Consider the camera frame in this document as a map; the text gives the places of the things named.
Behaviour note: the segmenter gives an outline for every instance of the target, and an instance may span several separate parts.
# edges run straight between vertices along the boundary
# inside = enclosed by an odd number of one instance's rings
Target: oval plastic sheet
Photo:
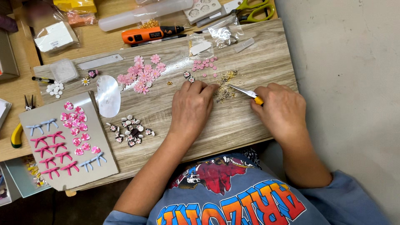
[[[121,106],[121,93],[114,77],[103,75],[97,79],[97,97],[100,115],[111,118],[118,114]]]

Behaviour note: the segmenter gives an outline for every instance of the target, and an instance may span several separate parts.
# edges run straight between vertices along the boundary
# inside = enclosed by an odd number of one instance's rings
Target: graphic print
[[[267,180],[202,210],[198,203],[164,207],[157,225],[217,225],[211,218],[219,225],[288,225],[306,210],[285,183]]]
[[[234,157],[218,157],[186,170],[173,180],[169,189],[195,189],[202,184],[216,194],[225,195],[230,190],[230,178],[236,174],[245,174],[247,168],[255,168],[252,164]]]

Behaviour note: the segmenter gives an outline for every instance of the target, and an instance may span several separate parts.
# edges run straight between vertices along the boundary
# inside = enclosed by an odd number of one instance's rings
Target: orange rotary tool
[[[122,40],[126,44],[139,44],[145,41],[160,39],[184,30],[182,26],[158,26],[145,29],[132,29],[122,32]]]

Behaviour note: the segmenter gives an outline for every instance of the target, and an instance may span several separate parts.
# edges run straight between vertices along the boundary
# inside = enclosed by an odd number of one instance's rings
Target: sleeve
[[[146,225],[147,218],[113,210],[103,225]]]
[[[330,224],[390,224],[360,185],[336,171],[326,187],[299,189]]]

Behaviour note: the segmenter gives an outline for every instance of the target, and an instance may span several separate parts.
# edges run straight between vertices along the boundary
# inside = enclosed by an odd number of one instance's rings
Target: light blue bow
[[[58,128],[58,125],[56,124],[56,118],[53,118],[51,120],[48,121],[43,121],[40,124],[47,124],[47,131],[50,131],[50,123],[54,124],[54,126],[56,126],[56,128]]]
[[[83,163],[79,164],[79,166],[80,167],[85,166],[86,172],[89,172],[87,165],[89,165],[93,170],[93,166],[92,166],[91,162],[92,162],[91,160],[87,160],[87,161],[84,161]]]
[[[42,125],[41,124],[38,124],[38,125],[33,125],[33,126],[25,126],[26,128],[30,128],[30,136],[32,137],[33,136],[33,130],[35,129],[35,128],[39,128],[39,130],[40,130],[40,132],[42,133],[42,135],[44,135],[44,132],[43,132],[43,130],[42,130]]]
[[[100,165],[100,159],[104,160],[104,162],[107,162],[107,160],[106,160],[105,158],[102,157],[103,153],[104,153],[104,152],[100,152],[98,155],[96,155],[96,157],[92,158],[90,161],[93,162],[93,161],[97,160],[97,164],[98,164],[99,166],[101,166],[101,165]]]

